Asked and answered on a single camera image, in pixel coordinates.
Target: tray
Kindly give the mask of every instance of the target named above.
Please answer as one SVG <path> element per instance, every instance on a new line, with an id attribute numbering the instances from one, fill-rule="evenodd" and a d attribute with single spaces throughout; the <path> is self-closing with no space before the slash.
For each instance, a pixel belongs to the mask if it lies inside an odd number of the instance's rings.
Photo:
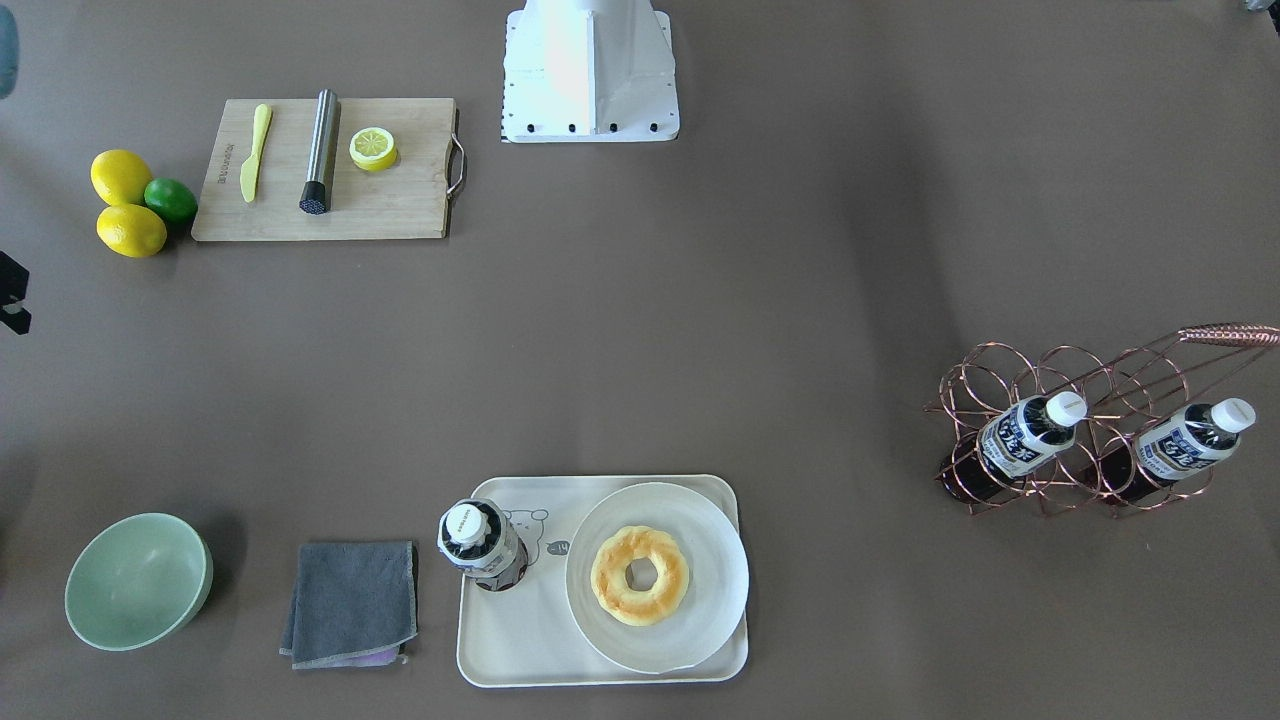
<path id="1" fill-rule="evenodd" d="M 262 145 L 257 197 L 241 196 L 241 165 L 248 158 L 253 109 L 271 106 Z M 457 140 L 452 97 L 340 97 L 334 149 L 332 206 L 323 215 L 298 209 L 307 174 L 316 100 L 228 100 L 218 126 L 200 211 L 197 241 L 410 240 L 448 232 L 449 160 Z M 351 136 L 378 126 L 396 136 L 399 160 L 367 173 L 351 161 Z M 465 155 L 460 173 L 465 173 Z"/>
<path id="2" fill-rule="evenodd" d="M 719 651 L 694 667 L 645 675 L 602 657 L 582 638 L 564 594 L 568 544 L 582 518 L 614 491 L 648 482 L 692 488 L 717 505 L 735 528 L 737 496 L 716 475 L 588 475 L 493 478 L 472 497 L 511 514 L 529 548 L 529 571 L 509 591 L 490 593 L 462 582 L 458 671 L 480 688 L 714 683 L 746 665 L 746 615 Z"/>

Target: green bowl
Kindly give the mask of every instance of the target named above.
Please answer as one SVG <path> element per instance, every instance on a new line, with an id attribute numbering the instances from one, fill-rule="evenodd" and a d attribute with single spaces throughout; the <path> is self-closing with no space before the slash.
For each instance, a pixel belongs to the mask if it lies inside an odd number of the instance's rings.
<path id="1" fill-rule="evenodd" d="M 163 512 L 125 518 L 72 566 L 67 621 L 99 650 L 136 650 L 195 618 L 212 579 L 209 547 L 191 525 Z"/>

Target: folded towel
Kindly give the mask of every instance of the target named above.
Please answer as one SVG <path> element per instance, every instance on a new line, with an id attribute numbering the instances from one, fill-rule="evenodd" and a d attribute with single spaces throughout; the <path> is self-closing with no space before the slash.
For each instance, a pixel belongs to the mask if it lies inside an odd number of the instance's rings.
<path id="1" fill-rule="evenodd" d="M 307 543 L 298 550 L 280 655 L 294 670 L 367 667 L 417 635 L 412 542 Z"/>

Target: bagel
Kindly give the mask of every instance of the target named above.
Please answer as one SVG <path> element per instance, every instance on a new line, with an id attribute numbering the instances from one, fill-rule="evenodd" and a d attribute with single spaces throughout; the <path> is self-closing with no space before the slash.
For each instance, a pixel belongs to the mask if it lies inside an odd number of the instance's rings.
<path id="1" fill-rule="evenodd" d="M 648 559 L 658 579 L 646 591 L 627 584 L 627 566 Z M 676 539 L 645 525 L 627 525 L 604 541 L 591 562 L 591 592 L 620 623 L 644 628 L 671 618 L 689 589 L 689 564 Z"/>

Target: bowl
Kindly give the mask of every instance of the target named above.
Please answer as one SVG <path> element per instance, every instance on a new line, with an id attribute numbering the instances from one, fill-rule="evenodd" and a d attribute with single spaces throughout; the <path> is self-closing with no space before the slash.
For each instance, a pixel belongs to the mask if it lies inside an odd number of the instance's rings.
<path id="1" fill-rule="evenodd" d="M 671 533 L 689 562 L 680 607 L 645 628 L 616 620 L 591 591 L 596 551 L 626 525 Z M 602 500 L 573 533 L 566 566 L 570 611 L 586 642 L 616 665 L 650 675 L 692 667 L 723 647 L 742 621 L 749 582 L 742 539 L 724 512 L 672 483 L 630 486 Z"/>
<path id="2" fill-rule="evenodd" d="M 125 518 L 76 559 L 67 621 L 99 650 L 136 650 L 195 618 L 212 579 L 209 547 L 191 525 L 163 512 Z"/>

